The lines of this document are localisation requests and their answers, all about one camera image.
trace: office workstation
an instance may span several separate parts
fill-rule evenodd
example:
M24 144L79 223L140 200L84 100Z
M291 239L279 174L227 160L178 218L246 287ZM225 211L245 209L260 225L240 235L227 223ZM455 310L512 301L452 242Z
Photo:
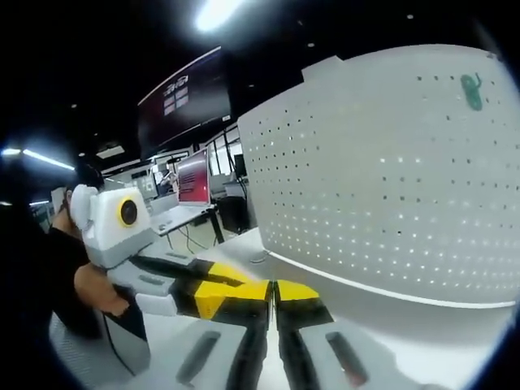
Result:
M95 310L99 340L54 315L64 366L100 390L486 388L518 326L520 98L496 53L415 37L299 36L295 76L212 45L150 77L135 158L67 206L128 307Z

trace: white table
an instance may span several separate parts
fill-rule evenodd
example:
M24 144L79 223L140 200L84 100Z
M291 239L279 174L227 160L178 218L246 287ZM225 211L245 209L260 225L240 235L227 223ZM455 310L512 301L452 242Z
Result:
M230 264L254 279L293 280L314 288L336 319L355 322L390 349L405 375L419 383L440 384L453 390L464 388L476 376L512 313L511 308L470 310L418 304L339 284L267 255L258 229L198 257ZM194 320L146 314L152 356L160 353L174 332ZM270 344L276 337L268 336ZM268 353L259 389L288 389L281 364L275 364L277 357L277 351Z

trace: black shirt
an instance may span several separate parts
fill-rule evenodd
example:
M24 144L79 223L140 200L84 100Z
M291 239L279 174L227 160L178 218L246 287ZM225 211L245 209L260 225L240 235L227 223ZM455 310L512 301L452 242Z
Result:
M98 338L101 332L91 308L81 302L74 289L74 274L89 263L83 243L73 236L51 227L50 253L43 264L45 281L53 311L70 331L87 338Z

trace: red screen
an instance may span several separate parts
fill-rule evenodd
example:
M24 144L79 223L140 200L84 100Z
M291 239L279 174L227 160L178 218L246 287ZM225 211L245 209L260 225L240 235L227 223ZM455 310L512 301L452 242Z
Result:
M179 162L179 202L210 202L206 149Z

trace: green marker drawing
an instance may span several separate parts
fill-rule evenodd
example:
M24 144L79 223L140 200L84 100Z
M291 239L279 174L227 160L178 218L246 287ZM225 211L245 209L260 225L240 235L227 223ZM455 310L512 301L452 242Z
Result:
M482 85L482 80L480 80L479 74L475 73L477 76L478 84L473 80L473 78L469 75L463 75L461 77L461 84L464 93L466 94L466 101L468 105L475 111L482 110L482 99L480 98L480 86Z

